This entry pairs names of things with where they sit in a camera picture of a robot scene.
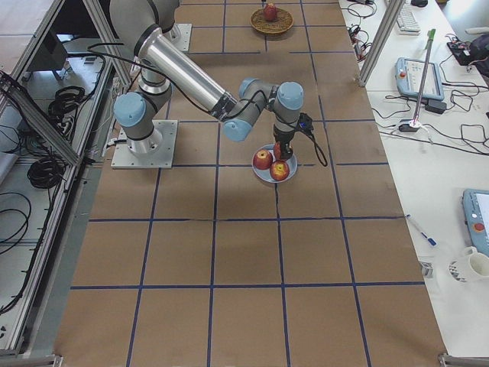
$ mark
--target pen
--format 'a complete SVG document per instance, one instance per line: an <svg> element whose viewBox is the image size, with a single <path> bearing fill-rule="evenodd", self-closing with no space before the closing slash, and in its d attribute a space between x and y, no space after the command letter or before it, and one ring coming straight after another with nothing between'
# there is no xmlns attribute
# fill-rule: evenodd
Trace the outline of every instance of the pen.
<svg viewBox="0 0 489 367"><path fill-rule="evenodd" d="M419 233L421 233L421 235L422 235L422 236L423 236L423 237L426 239L426 241L428 241L428 242L429 242L429 244L430 244L431 246L436 245L436 241L435 241L434 239L432 239L432 238L431 238L431 237L430 237L430 236L429 236L429 235L428 235L428 234L427 234L425 231L423 231L423 230L421 229L421 227L419 226L418 222L417 222L416 220L414 220L414 219L413 219L413 217L412 217L410 214L408 214L408 215L406 216L406 219L407 219L408 221L410 221L410 223L413 225L413 227L414 227L414 228L416 228L416 229L418 230L418 232L419 232Z"/></svg>

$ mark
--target white table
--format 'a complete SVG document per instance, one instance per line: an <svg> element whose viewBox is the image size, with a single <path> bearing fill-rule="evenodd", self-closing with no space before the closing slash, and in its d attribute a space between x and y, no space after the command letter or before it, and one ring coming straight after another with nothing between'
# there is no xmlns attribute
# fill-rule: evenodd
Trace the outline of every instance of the white table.
<svg viewBox="0 0 489 367"><path fill-rule="evenodd" d="M377 14L361 21L361 29L369 33L371 40L386 8L383 0L378 0L376 3ZM351 2L340 0L340 4L342 8L346 8ZM393 66L399 57L424 60L426 33L429 29L436 29L431 61L441 62L450 55L446 47L449 39L445 35L453 33L453 30L435 0L429 0L425 8L404 6L412 9L422 32L420 36L406 36L400 35L394 28L368 81L367 91L371 105L383 115L406 108L403 101L386 101L384 96L399 95L393 77ZM370 12L369 8L362 5L356 5L355 10L363 15ZM343 11L343 15L347 25L358 23L358 18L347 11ZM465 67L460 67L453 57L443 64L443 68L449 80L472 81L478 85L485 85L475 68L467 73ZM449 91L449 88L445 89L445 102L450 106ZM459 108L455 108L443 115L437 115L422 109L420 121L423 124L431 124L450 135L459 135L461 123L483 125L489 133L489 119L485 115L487 111L489 111L489 93L481 93L474 98L474 105L470 112L461 112ZM399 113L387 120L381 119L377 114L375 116L377 123L392 125L401 119L411 119L413 112ZM471 136L481 136L480 131L476 131L475 128L470 129L466 132ZM391 130L380 128L383 132ZM422 140L427 138L422 130L405 136ZM468 148L435 132L432 132L432 139L439 143ZM489 190L489 169L487 169L489 157L387 135L382 135L382 142L405 214L411 214L438 242L436 247L432 247L410 226L410 233L420 260L433 263L435 276L426 279L426 286L447 352L457 357L488 357L489 281L457 282L450 275L448 266L465 246L471 245L468 229L464 223L461 195L466 188Z"/></svg>

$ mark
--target silver cylindrical arm tube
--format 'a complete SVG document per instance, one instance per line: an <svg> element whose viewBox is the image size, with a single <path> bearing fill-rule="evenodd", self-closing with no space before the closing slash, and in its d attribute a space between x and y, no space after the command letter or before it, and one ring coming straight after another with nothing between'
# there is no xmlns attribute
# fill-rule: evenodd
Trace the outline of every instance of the silver cylindrical arm tube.
<svg viewBox="0 0 489 367"><path fill-rule="evenodd" d="M225 94L225 89L173 46L159 28L143 43L138 56L161 70L208 111L211 111Z"/></svg>

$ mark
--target red button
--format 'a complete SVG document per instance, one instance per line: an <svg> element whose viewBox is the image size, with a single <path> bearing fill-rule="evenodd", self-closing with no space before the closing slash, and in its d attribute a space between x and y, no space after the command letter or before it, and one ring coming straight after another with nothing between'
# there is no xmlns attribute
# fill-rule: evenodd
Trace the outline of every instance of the red button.
<svg viewBox="0 0 489 367"><path fill-rule="evenodd" d="M475 223L474 224L474 229L476 232L482 232L485 230L486 227L484 227L484 224L482 223Z"/></svg>

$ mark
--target blue joint cap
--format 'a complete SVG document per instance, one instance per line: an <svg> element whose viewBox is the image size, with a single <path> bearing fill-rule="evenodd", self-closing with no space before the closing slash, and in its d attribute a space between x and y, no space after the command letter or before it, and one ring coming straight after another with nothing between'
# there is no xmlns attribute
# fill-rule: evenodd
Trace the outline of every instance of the blue joint cap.
<svg viewBox="0 0 489 367"><path fill-rule="evenodd" d="M253 127L241 119L231 119L224 124L224 134L233 141L244 141Z"/></svg>
<svg viewBox="0 0 489 367"><path fill-rule="evenodd" d="M252 84L257 78L246 78L241 82L239 86L239 98L243 98L245 96L246 89Z"/></svg>
<svg viewBox="0 0 489 367"><path fill-rule="evenodd" d="M277 98L283 107L296 111L303 107L304 89L296 82L285 82L279 86Z"/></svg>
<svg viewBox="0 0 489 367"><path fill-rule="evenodd" d="M134 92L119 96L114 103L114 115L124 128L138 124L145 113L146 102L144 98Z"/></svg>

